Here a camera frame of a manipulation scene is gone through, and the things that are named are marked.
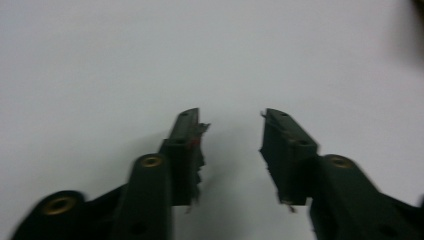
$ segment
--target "white background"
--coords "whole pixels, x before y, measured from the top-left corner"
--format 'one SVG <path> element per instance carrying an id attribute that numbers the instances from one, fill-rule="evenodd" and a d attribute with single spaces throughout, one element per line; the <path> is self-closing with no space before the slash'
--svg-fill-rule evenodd
<path id="1" fill-rule="evenodd" d="M 212 123 L 177 240 L 314 239 L 258 152 L 290 113 L 410 204 L 424 192 L 424 25 L 410 1 L 0 2 L 0 238 L 63 189 L 93 199 L 156 152 L 176 115 Z"/>

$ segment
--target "dark object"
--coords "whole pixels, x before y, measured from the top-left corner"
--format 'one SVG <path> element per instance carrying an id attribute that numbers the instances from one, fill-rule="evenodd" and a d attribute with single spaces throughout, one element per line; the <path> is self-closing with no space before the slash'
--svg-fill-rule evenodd
<path id="1" fill-rule="evenodd" d="M 260 150 L 281 203 L 310 208 L 319 240 L 422 240 L 424 204 L 412 207 L 380 193 L 359 167 L 318 145 L 286 113 L 267 109 Z"/>
<path id="2" fill-rule="evenodd" d="M 86 202 L 75 191 L 54 193 L 35 206 L 12 240 L 170 240 L 171 207 L 197 200 L 200 149 L 208 124 L 199 109 L 182 112 L 158 154 L 140 157 L 130 179 Z"/>

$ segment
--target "white table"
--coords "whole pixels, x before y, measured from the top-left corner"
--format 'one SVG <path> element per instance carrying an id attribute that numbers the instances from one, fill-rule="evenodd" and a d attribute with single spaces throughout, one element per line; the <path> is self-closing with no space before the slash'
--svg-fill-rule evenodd
<path id="1" fill-rule="evenodd" d="M 50 193 L 125 182 L 192 107 L 212 123 L 208 165 L 200 205 L 174 211 L 176 240 L 314 239 L 258 152 L 267 107 L 416 205 L 423 32 L 401 0 L 2 1 L 0 238 Z"/>

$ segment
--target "brass screw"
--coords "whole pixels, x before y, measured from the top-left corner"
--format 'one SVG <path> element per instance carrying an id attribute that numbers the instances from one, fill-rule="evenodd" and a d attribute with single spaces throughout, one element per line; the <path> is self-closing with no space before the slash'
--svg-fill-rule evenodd
<path id="1" fill-rule="evenodd" d="M 45 215 L 58 215 L 72 209 L 76 200 L 72 197 L 59 197 L 48 202 L 42 209 Z"/>
<path id="2" fill-rule="evenodd" d="M 149 157 L 141 161 L 143 167 L 156 167 L 162 164 L 162 159 L 158 157 Z"/>
<path id="3" fill-rule="evenodd" d="M 351 168 L 352 167 L 352 162 L 349 161 L 346 158 L 333 157 L 333 158 L 330 159 L 330 161 L 333 163 L 334 166 L 339 167 L 339 168 Z"/>

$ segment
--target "white surface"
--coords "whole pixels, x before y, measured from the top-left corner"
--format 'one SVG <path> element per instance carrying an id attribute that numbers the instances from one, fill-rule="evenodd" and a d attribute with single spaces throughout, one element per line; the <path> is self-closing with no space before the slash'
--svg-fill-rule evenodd
<path id="1" fill-rule="evenodd" d="M 314 239 L 257 151 L 271 107 L 385 193 L 424 189 L 423 25 L 409 1 L 0 3 L 0 238 L 44 196 L 126 181 L 201 108 L 201 204 L 177 240 Z"/>

